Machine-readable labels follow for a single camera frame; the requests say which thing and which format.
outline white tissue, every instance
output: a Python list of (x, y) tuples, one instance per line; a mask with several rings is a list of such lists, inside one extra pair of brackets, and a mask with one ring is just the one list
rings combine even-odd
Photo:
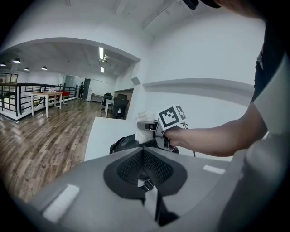
[[(154, 113), (152, 112), (142, 112), (138, 113), (138, 116), (135, 118), (136, 122), (152, 122), (154, 121)], [(153, 131), (149, 130), (141, 130), (137, 128), (135, 134), (135, 140), (139, 142), (139, 144), (146, 143), (153, 139)]]

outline dark door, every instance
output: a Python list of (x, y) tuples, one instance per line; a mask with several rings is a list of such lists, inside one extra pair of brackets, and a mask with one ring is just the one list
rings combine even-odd
[(85, 82), (83, 84), (85, 86), (83, 96), (82, 96), (83, 100), (87, 99), (87, 94), (89, 93), (90, 82), (91, 82), (90, 79), (85, 79)]

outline desk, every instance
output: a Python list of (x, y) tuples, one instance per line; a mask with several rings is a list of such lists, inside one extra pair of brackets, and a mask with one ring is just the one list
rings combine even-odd
[(106, 108), (105, 108), (105, 118), (107, 118), (109, 104), (114, 104), (114, 100), (108, 100), (107, 99)]
[(112, 144), (135, 134), (136, 128), (134, 121), (96, 117), (87, 142), (85, 161), (108, 155)]
[(46, 99), (46, 117), (48, 118), (48, 107), (49, 107), (49, 97), (54, 96), (54, 107), (56, 106), (56, 96), (60, 95), (60, 101), (59, 101), (59, 106), (58, 108), (61, 110), (62, 109), (62, 97), (63, 93), (62, 92), (32, 92), (31, 93), (31, 111), (32, 111), (32, 116), (34, 116), (34, 96), (39, 96), (39, 97), (45, 97)]
[(91, 101), (95, 101), (95, 102), (103, 102), (103, 98), (104, 96), (102, 95), (97, 95), (97, 94), (91, 94)]

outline black office chair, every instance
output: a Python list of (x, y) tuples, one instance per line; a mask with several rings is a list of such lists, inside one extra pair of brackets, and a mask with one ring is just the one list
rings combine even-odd
[(104, 95), (104, 98), (103, 98), (103, 102), (101, 103), (103, 106), (106, 106), (106, 102), (107, 100), (112, 100), (113, 96), (110, 94), (110, 93), (106, 93)]
[(124, 119), (126, 106), (128, 105), (128, 103), (129, 103), (129, 100), (127, 99), (121, 99), (118, 97), (114, 98), (114, 106), (112, 110), (112, 115), (115, 116), (114, 118)]
[(122, 98), (122, 99), (127, 100), (127, 95), (126, 95), (126, 94), (119, 93), (119, 94), (117, 95), (117, 97), (118, 97), (118, 98)]

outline standing person in background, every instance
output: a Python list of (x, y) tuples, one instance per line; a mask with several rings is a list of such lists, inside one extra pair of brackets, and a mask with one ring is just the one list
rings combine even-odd
[(84, 90), (85, 90), (85, 86), (83, 85), (83, 82), (82, 82), (80, 87), (79, 87), (79, 91), (78, 91), (78, 99), (82, 98)]
[[(239, 15), (264, 20), (248, 0), (201, 1), (213, 8), (225, 7)], [(246, 113), (237, 120), (214, 128), (189, 130), (178, 126), (170, 128), (165, 132), (165, 136), (171, 139), (172, 146), (181, 146), (207, 155), (232, 156), (236, 151), (248, 148), (263, 138), (267, 127), (253, 102), (275, 74), (285, 51), (273, 27), (266, 21), (265, 24), (264, 45), (256, 62), (255, 91)]]

